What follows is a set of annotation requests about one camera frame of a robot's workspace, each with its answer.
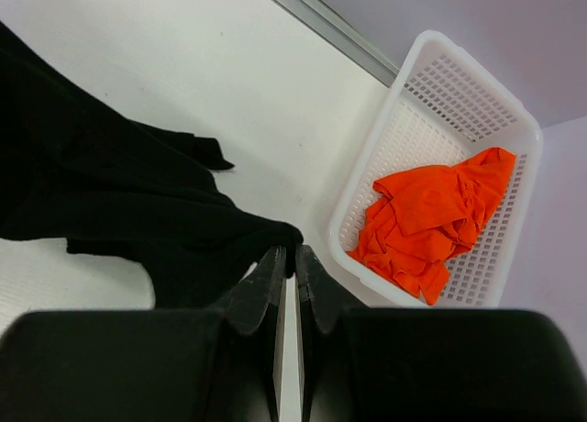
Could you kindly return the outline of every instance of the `white floor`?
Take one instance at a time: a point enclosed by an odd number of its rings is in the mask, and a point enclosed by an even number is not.
[[[339,269],[326,246],[330,213],[386,89],[271,0],[0,0],[0,19],[125,116],[219,138],[237,165],[217,176],[223,192],[245,210],[297,225],[333,276],[370,305],[389,305]],[[506,304],[556,315],[585,361],[581,313],[557,315],[581,307],[582,295],[543,306],[556,283],[537,293],[525,288],[532,243],[522,244]],[[288,287],[282,420],[294,422],[292,281]],[[57,239],[0,242],[0,331],[27,310],[152,302],[136,264],[68,256]]]

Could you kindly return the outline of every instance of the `white wall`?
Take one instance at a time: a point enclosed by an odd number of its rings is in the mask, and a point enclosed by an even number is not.
[[[324,0],[401,65],[415,36],[447,34],[542,127],[587,114],[587,0]]]
[[[587,373],[587,117],[544,131],[544,155],[501,306],[538,310]]]

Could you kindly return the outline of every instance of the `black garment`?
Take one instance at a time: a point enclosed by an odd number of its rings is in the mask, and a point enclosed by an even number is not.
[[[67,238],[149,273],[157,306],[216,300],[265,251],[301,233],[244,213],[210,169],[214,139],[134,123],[54,71],[0,27],[0,237]]]

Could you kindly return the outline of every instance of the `orange cloth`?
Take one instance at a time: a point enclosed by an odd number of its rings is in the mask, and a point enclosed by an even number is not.
[[[515,155],[494,147],[453,167],[430,165],[383,177],[349,255],[433,305],[449,281],[444,262],[473,248],[504,197]]]

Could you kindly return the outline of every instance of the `laundry basket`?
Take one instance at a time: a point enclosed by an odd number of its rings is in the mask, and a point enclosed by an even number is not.
[[[426,306],[353,260],[373,181],[435,163],[452,165],[503,147],[517,160],[507,193],[474,249],[447,262],[450,278],[435,306],[497,306],[515,253],[542,151],[537,121],[464,49],[426,31],[415,41],[383,104],[330,222],[335,260],[401,306]]]

